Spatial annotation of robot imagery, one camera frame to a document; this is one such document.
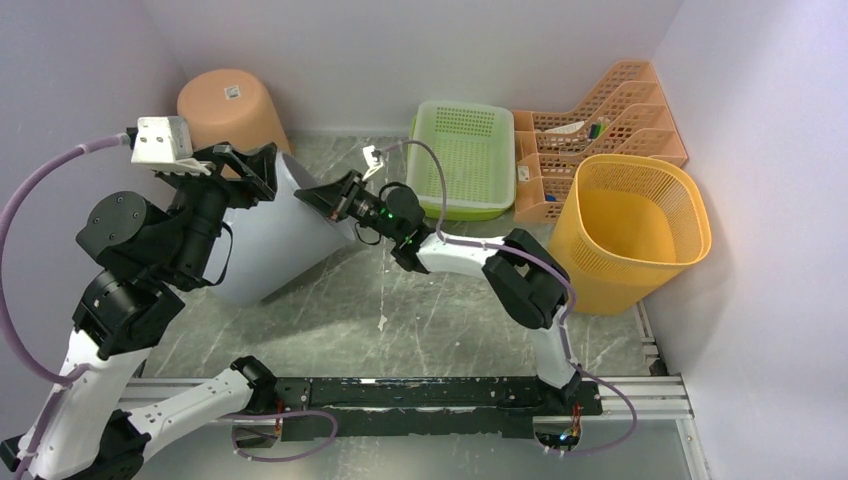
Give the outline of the grey plastic bin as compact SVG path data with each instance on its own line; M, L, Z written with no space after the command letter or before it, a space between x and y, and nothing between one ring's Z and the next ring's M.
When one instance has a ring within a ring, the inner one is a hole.
M235 305L258 303L355 241L353 224L332 223L294 196L317 180L291 155L276 155L277 193L250 209L229 209L226 232L215 242L204 276L224 280L210 288Z

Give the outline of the large orange plastic bucket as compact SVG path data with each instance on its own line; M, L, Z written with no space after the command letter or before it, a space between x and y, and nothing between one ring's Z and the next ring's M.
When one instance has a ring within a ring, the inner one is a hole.
M180 91L177 113L196 150L228 143L247 152L272 143L292 152L269 90L247 71L218 69L195 77Z

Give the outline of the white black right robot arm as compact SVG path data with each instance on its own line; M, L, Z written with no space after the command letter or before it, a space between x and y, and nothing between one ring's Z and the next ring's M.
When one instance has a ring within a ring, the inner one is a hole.
M486 280L509 317L529 332L542 406L562 414L576 403L582 375L562 325L572 297L569 277L528 231L515 228L493 238L447 235L426 223L410 187L392 182L373 194L355 170L294 195L329 221L352 219L391 240L391 255L407 272Z

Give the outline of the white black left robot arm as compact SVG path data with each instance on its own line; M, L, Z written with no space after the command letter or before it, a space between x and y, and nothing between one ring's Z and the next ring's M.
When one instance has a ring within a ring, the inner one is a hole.
M160 209L132 191L114 193L91 211L78 245L101 272L72 316L59 373L47 372L50 396L24 434L1 444L15 478L129 479L165 446L230 414L261 416L277 400L275 376L252 356L212 380L135 410L119 399L138 367L183 309L181 294L205 288L225 213L270 201L279 151L240 152L218 144L196 152L200 173L166 173L175 195Z

